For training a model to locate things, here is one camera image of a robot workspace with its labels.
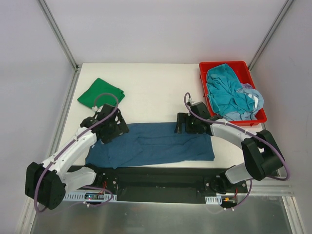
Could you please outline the dark blue t-shirt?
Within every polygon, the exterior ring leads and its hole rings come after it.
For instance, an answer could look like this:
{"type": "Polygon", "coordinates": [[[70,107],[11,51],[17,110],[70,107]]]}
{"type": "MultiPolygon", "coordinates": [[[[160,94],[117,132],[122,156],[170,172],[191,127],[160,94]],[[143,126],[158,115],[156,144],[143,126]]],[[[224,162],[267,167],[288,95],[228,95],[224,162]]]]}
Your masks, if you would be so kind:
{"type": "Polygon", "coordinates": [[[134,167],[181,161],[213,161],[215,158],[208,134],[175,132],[174,122],[133,123],[129,132],[110,143],[98,141],[85,159],[100,168],[134,167]]]}

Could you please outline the green t-shirt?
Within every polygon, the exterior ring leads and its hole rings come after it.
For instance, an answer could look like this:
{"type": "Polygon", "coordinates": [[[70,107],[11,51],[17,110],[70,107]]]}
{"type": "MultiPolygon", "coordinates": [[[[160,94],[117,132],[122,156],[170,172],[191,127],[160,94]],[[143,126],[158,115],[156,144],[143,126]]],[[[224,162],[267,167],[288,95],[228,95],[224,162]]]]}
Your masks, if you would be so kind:
{"type": "Polygon", "coordinates": [[[124,98],[124,91],[109,84],[108,82],[102,80],[101,78],[97,78],[91,86],[80,96],[77,98],[77,101],[92,109],[94,106],[94,102],[96,101],[96,107],[101,107],[104,104],[110,104],[115,106],[116,100],[111,95],[103,95],[97,98],[99,95],[103,93],[109,93],[114,95],[118,99],[118,103],[120,103],[124,98]]]}

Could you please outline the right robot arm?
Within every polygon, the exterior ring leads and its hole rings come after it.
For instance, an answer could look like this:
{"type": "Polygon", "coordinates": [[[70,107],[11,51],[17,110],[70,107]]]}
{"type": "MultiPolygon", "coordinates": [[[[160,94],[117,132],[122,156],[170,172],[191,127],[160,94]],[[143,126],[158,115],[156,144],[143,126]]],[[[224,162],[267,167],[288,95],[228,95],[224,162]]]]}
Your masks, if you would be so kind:
{"type": "Polygon", "coordinates": [[[261,181],[267,177],[282,179],[273,176],[274,172],[285,166],[285,160],[269,131],[251,133],[218,115],[210,116],[203,102],[188,102],[186,107],[188,113],[177,114],[176,133],[208,134],[232,143],[243,152],[244,162],[215,176],[210,182],[211,190],[224,195],[245,180],[261,181]]]}

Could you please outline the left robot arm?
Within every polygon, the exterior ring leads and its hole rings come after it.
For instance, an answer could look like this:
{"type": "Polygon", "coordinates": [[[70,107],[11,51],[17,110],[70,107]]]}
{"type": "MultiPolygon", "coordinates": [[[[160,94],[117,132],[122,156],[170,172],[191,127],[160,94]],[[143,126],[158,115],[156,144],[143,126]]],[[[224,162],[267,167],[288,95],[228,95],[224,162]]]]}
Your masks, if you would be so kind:
{"type": "Polygon", "coordinates": [[[57,152],[43,162],[32,162],[27,167],[25,195],[33,199],[36,208],[41,204],[52,210],[74,190],[84,186],[99,189],[103,184],[103,173],[99,166],[88,163],[77,171],[68,170],[83,152],[98,141],[107,144],[128,132],[120,109],[103,105],[99,112],[81,122],[75,134],[57,152]]]}

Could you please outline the teal t-shirt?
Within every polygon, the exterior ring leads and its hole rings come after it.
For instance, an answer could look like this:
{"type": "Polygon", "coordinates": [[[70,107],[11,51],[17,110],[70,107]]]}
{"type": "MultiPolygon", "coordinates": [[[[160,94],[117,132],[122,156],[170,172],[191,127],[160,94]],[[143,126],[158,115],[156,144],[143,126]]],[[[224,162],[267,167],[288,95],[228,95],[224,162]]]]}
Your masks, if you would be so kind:
{"type": "Polygon", "coordinates": [[[230,107],[234,92],[242,87],[235,72],[228,64],[210,69],[206,76],[207,97],[214,113],[223,117],[230,107]]]}

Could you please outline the light blue t-shirt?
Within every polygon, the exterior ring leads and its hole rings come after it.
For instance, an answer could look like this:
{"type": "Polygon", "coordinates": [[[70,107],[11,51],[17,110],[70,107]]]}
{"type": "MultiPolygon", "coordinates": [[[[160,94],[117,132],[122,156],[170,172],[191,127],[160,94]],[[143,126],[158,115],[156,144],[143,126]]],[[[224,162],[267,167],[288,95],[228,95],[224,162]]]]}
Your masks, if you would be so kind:
{"type": "Polygon", "coordinates": [[[245,83],[234,92],[230,107],[223,117],[228,121],[256,120],[255,115],[263,106],[262,95],[250,84],[245,83]]]}

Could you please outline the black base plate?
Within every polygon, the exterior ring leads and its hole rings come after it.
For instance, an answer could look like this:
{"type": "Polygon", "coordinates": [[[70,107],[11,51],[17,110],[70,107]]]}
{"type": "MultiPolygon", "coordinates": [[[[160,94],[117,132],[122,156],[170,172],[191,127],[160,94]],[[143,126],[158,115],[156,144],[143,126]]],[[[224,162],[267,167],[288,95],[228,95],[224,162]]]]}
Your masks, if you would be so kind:
{"type": "Polygon", "coordinates": [[[236,199],[247,194],[245,180],[234,185],[226,194],[211,190],[211,180],[228,168],[163,168],[124,167],[100,168],[103,179],[87,192],[117,195],[121,202],[204,204],[206,196],[229,195],[236,199]]]}

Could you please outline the left aluminium frame post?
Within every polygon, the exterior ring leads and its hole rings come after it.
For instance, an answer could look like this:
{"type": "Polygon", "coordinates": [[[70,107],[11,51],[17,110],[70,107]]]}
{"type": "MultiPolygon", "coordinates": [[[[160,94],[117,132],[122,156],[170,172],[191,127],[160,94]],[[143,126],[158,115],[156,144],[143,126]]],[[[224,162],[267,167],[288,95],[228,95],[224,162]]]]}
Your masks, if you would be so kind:
{"type": "Polygon", "coordinates": [[[75,71],[77,71],[79,69],[79,64],[77,63],[77,61],[75,60],[54,16],[52,11],[50,10],[47,2],[45,0],[37,0],[37,3],[42,11],[42,13],[44,14],[50,28],[52,29],[53,34],[55,35],[61,49],[63,50],[67,60],[70,62],[71,66],[73,67],[73,69],[75,71]]]}

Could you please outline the aluminium frame post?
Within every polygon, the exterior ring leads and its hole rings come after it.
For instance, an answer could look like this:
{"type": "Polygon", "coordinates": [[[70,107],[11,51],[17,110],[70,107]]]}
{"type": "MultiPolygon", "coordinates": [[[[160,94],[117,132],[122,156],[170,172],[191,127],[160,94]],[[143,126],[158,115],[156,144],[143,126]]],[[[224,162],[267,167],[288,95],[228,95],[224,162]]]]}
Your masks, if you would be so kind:
{"type": "Polygon", "coordinates": [[[53,34],[55,35],[61,49],[63,50],[67,60],[70,62],[71,66],[73,67],[73,69],[75,71],[77,71],[79,69],[79,64],[77,63],[77,61],[75,60],[54,16],[52,11],[50,10],[47,2],[45,0],[37,0],[37,3],[42,11],[42,13],[44,14],[50,28],[52,29],[53,34]]]}
{"type": "Polygon", "coordinates": [[[288,14],[291,7],[294,5],[296,0],[286,0],[281,9],[279,10],[277,16],[275,17],[272,25],[268,29],[265,37],[263,38],[260,46],[258,47],[256,53],[254,54],[253,58],[251,59],[248,69],[251,72],[251,70],[254,68],[262,54],[264,53],[265,49],[269,45],[271,39],[274,37],[275,33],[277,32],[279,26],[281,25],[282,21],[285,19],[286,15],[288,14]]]}

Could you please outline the right aluminium frame post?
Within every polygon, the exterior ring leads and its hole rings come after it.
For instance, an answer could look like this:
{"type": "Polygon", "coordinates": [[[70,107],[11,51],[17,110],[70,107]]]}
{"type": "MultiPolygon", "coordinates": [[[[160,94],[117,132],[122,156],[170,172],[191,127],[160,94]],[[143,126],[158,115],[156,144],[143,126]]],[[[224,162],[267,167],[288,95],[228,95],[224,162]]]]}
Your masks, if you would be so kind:
{"type": "Polygon", "coordinates": [[[286,0],[281,9],[279,10],[277,16],[275,17],[272,25],[268,29],[265,37],[263,38],[260,46],[258,47],[256,53],[254,54],[253,58],[251,59],[248,69],[251,72],[251,70],[254,68],[262,54],[264,53],[265,49],[269,45],[271,39],[274,37],[275,33],[277,32],[279,26],[281,25],[282,21],[285,19],[286,15],[288,14],[291,7],[294,5],[296,0],[286,0]]]}

